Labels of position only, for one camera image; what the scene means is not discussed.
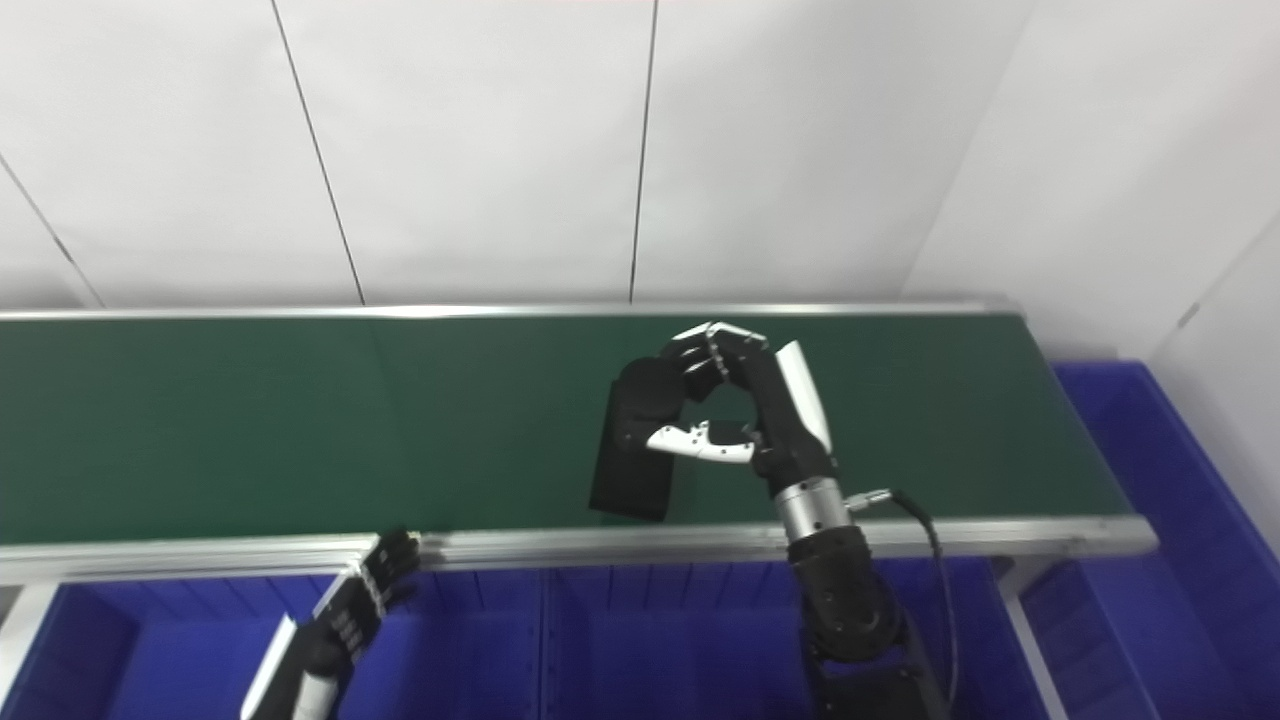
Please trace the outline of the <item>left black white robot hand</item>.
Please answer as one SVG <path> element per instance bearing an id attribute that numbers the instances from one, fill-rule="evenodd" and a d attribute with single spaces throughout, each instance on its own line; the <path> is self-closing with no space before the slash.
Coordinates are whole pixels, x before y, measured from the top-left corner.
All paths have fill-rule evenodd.
<path id="1" fill-rule="evenodd" d="M 268 643 L 239 707 L 242 719 L 334 719 L 357 662 L 389 611 L 412 593 L 420 569 L 420 537 L 404 528 L 384 532 L 349 562 L 311 615 L 285 615 Z"/>

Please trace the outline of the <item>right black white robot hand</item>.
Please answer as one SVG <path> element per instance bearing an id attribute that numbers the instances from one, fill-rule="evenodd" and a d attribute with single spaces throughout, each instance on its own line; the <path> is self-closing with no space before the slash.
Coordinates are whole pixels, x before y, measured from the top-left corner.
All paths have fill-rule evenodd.
<path id="1" fill-rule="evenodd" d="M 749 465 L 771 495 L 835 477 L 829 425 L 799 341 L 778 348 L 767 337 L 727 322 L 707 322 L 675 336 L 659 352 L 675 369 L 681 397 L 701 402 L 719 387 L 744 392 L 755 410 L 750 425 L 717 429 L 713 421 L 682 427 L 653 420 L 648 451 L 707 462 Z"/>

